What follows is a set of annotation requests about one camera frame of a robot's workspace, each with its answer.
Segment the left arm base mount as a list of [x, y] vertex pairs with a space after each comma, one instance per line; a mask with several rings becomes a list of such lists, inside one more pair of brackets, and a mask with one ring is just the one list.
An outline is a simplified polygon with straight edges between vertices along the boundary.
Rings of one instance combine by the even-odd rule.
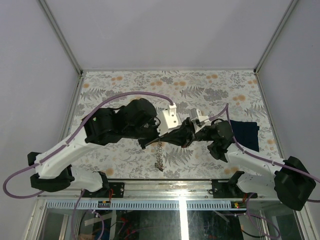
[[88, 190], [84, 191], [82, 195], [83, 198], [112, 198], [119, 199], [123, 198], [125, 193], [125, 183], [124, 182], [110, 182], [109, 189], [100, 189], [96, 192], [90, 192]]

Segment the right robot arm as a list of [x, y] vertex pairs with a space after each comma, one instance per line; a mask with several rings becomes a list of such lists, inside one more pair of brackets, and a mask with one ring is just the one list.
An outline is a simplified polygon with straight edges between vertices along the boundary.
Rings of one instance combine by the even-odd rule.
[[172, 128], [161, 123], [157, 131], [160, 141], [182, 148], [194, 141], [210, 141], [207, 149], [214, 159], [256, 172], [257, 176], [236, 174], [227, 188], [233, 197], [244, 193], [277, 197], [285, 206], [300, 211], [316, 187], [316, 181], [298, 158], [272, 158], [242, 146], [226, 120], [199, 122], [187, 118], [182, 124], [174, 121]]

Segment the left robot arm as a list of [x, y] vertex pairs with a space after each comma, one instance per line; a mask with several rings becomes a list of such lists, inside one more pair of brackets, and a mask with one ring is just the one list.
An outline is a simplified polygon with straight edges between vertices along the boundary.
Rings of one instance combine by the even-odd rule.
[[159, 136], [161, 121], [155, 107], [141, 98], [120, 108], [99, 108], [82, 124], [75, 136], [67, 136], [48, 151], [28, 154], [29, 163], [36, 164], [30, 177], [32, 188], [50, 193], [79, 188], [105, 197], [110, 190], [106, 174], [78, 168], [73, 162], [121, 139], [149, 143]]

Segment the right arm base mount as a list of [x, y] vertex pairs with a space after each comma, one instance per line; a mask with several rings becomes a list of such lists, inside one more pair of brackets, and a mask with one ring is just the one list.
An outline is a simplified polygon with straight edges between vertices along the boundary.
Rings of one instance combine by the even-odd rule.
[[215, 199], [243, 199], [246, 193], [236, 183], [228, 179], [211, 180], [212, 194]]

